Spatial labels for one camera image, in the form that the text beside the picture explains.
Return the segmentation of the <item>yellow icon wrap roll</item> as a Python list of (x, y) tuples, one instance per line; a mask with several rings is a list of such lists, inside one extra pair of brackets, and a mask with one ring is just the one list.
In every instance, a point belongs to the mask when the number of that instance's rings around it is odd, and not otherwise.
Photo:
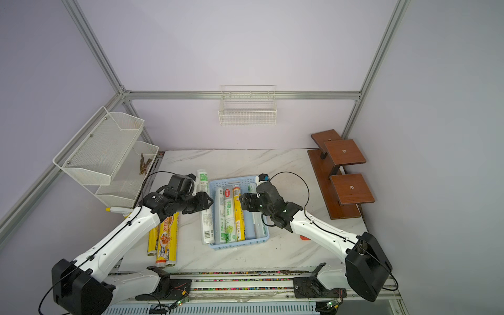
[(153, 228), (149, 233), (148, 233), (148, 247), (147, 247), (147, 255), (152, 257), (156, 256), (157, 250), (158, 250), (158, 227)]

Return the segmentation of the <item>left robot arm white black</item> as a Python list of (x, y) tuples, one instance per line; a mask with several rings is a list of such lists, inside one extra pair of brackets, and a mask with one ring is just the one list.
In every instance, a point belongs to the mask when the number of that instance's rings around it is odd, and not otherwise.
[(195, 192), (196, 176), (172, 174), (169, 183), (143, 197), (112, 232), (74, 260), (61, 259), (51, 270), (54, 302), (68, 314), (102, 314), (110, 305), (149, 295), (157, 300), (177, 295), (170, 274), (157, 266), (111, 276), (116, 263), (153, 228), (176, 213), (209, 209), (213, 199)]

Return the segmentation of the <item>white green grape wrap roll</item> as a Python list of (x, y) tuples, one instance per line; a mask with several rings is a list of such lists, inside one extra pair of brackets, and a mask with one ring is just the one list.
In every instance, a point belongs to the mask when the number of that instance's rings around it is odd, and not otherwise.
[(238, 240), (236, 232), (234, 199), (231, 187), (226, 187), (224, 189), (224, 210), (225, 210), (226, 243), (229, 244)]

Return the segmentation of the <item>yellow red chef wrap roll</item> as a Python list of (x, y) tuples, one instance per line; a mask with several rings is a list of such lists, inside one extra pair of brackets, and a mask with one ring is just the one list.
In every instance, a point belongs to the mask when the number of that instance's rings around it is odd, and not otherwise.
[(177, 262), (179, 213), (165, 219), (158, 226), (156, 266), (165, 268)]

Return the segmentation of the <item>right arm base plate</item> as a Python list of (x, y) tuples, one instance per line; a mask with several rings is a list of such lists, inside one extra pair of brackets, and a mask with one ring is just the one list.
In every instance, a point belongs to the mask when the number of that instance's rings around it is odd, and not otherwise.
[(295, 277), (293, 279), (294, 294), (296, 299), (313, 298), (346, 298), (344, 288), (326, 289), (316, 277)]

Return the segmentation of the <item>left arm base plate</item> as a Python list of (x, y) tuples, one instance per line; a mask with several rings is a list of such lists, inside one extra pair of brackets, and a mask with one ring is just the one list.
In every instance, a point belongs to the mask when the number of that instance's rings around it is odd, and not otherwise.
[(178, 301), (188, 296), (192, 285), (191, 279), (162, 280), (153, 293), (138, 295), (136, 301)]

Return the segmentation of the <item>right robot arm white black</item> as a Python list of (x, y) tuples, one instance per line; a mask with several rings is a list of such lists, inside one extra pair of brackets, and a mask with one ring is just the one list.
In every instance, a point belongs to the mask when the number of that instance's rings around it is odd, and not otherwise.
[(278, 228), (304, 236), (345, 263), (350, 288), (374, 302), (392, 276), (392, 265), (377, 238), (369, 232), (356, 235), (326, 224), (293, 202), (286, 202), (271, 182), (262, 182), (255, 193), (240, 196), (241, 208), (259, 212)]

